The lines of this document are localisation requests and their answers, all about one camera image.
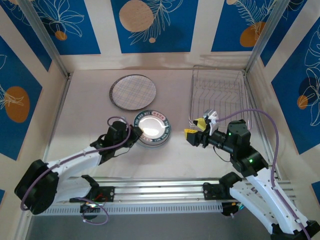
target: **white table surface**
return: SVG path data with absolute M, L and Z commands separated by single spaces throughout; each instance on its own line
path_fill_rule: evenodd
M 127 154 L 80 174 L 92 177 L 215 178 L 236 172 L 231 163 L 223 162 L 215 155 L 212 147 L 192 147 L 185 140 L 184 129 L 189 127 L 192 70 L 75 71 L 47 161 L 64 158 L 87 147 L 106 133 L 109 117 L 124 116 L 133 122 L 140 111 L 123 111 L 109 99 L 111 85 L 130 74 L 145 75 L 155 83 L 155 100 L 146 109 L 166 115 L 172 127 L 171 137 L 168 143 L 156 149 L 135 144 Z M 266 156 L 256 127 L 251 130 L 251 144 Z M 217 151 L 229 160 L 228 154 Z

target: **metal wire rack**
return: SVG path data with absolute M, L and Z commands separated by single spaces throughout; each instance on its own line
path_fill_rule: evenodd
M 208 109 L 215 110 L 221 119 L 236 111 L 249 108 L 245 77 L 243 70 L 195 65 L 192 71 L 189 105 L 190 126 L 196 127 L 193 120 L 200 118 Z M 252 128 L 251 112 L 242 112 L 219 122 L 219 127 L 226 128 L 229 122 L 237 119 L 244 119 L 248 128 Z

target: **purple cable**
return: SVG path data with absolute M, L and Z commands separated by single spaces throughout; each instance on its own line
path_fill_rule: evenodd
M 103 206 L 100 206 L 100 205 L 97 204 L 96 202 L 91 201 L 91 200 L 89 200 L 89 199 L 87 199 L 87 198 L 84 198 L 84 197 L 76 197 L 76 199 L 79 199 L 79 200 L 82 200 L 82 201 L 86 201 L 86 202 L 91 203 L 91 204 L 95 204 L 95 205 L 97 205 L 102 211 L 105 212 L 106 219 L 105 219 L 105 221 L 103 221 L 103 222 L 92 222 L 92 221 L 88 221 L 87 219 L 85 219 L 85 212 L 83 212 L 83 213 L 82 213 L 82 219 L 83 219 L 83 222 L 84 222 L 84 223 L 98 226 L 98 225 L 106 224 L 106 223 L 109 221 L 109 214 L 108 214 L 107 210 L 106 210 Z
M 232 114 L 230 114 L 229 116 L 226 116 L 224 118 L 220 118 L 215 120 L 216 122 L 222 122 L 225 121 L 229 118 L 232 118 L 233 116 L 243 113 L 243 112 L 257 112 L 257 113 L 261 113 L 263 115 L 265 115 L 270 122 L 273 125 L 274 131 L 275 131 L 275 150 L 274 150 L 274 158 L 273 158 L 273 163 L 272 163 L 272 168 L 271 168 L 271 185 L 274 188 L 276 186 L 275 184 L 275 170 L 276 170 L 276 162 L 277 162 L 277 156 L 278 156 L 278 150 L 279 150 L 279 131 L 277 128 L 277 125 L 275 123 L 275 121 L 272 119 L 272 117 L 266 113 L 265 111 L 262 111 L 260 109 L 254 109 L 254 108 L 249 108 L 249 109 L 244 109 L 244 110 L 240 110 L 240 111 L 236 111 Z M 289 212 L 292 214 L 292 216 L 294 217 L 295 220 L 299 219 L 299 217 L 297 216 L 297 214 L 295 213 L 295 211 L 291 208 L 291 206 L 287 203 L 287 201 L 285 200 L 285 198 L 281 195 L 281 193 L 275 189 L 274 190 L 275 193 L 278 195 L 278 197 L 281 199 L 281 201 L 283 202 L 283 204 L 286 206 L 286 208 L 289 210 Z M 311 240 L 311 237 L 309 235 L 309 233 L 307 232 L 306 228 L 304 227 L 304 225 L 302 223 L 299 223 L 299 226 L 301 227 L 301 229 L 303 230 L 306 238 L 308 240 Z
M 87 151 L 87 152 L 82 152 L 82 153 L 79 153 L 77 155 L 74 155 L 74 156 L 71 156 L 69 158 L 67 158 L 66 160 L 63 160 L 62 162 L 60 162 L 60 164 L 55 164 L 53 165 L 52 167 L 48 168 L 46 171 L 44 171 L 42 174 L 40 174 L 40 176 L 38 176 L 34 182 L 30 185 L 30 187 L 27 189 L 27 191 L 25 192 L 22 200 L 21 200 L 21 204 L 20 204 L 20 208 L 22 211 L 27 211 L 29 210 L 28 208 L 25 208 L 25 202 L 26 202 L 26 199 L 28 197 L 28 195 L 30 194 L 31 190 L 34 188 L 34 186 L 47 174 L 49 173 L 50 171 L 52 171 L 53 169 L 55 168 L 58 168 L 59 166 L 63 165 L 63 164 L 66 164 L 74 159 L 77 159 L 79 157 L 82 157 L 86 154 L 93 154 L 93 153 L 97 153 L 97 152 L 101 152 L 101 151 L 105 151 L 105 150 L 110 150 L 110 149 L 115 149 L 117 147 L 120 147 L 122 144 L 124 144 L 130 137 L 130 134 L 131 134 L 131 128 L 130 128 L 130 124 L 127 122 L 127 120 L 125 120 L 124 118 L 120 117 L 120 116 L 112 116 L 110 117 L 108 120 L 107 120 L 107 124 L 109 125 L 110 127 L 110 124 L 109 124 L 109 121 L 111 119 L 122 119 L 125 121 L 126 125 L 128 126 L 128 135 L 126 136 L 125 140 L 123 140 L 122 142 L 114 145 L 114 146 L 107 146 L 107 147 L 103 147 L 103 148 L 100 148 L 100 149 L 95 149 L 95 150 L 91 150 L 91 151 Z M 83 198 L 85 201 L 87 202 L 91 202 L 91 200 L 89 199 L 85 199 Z

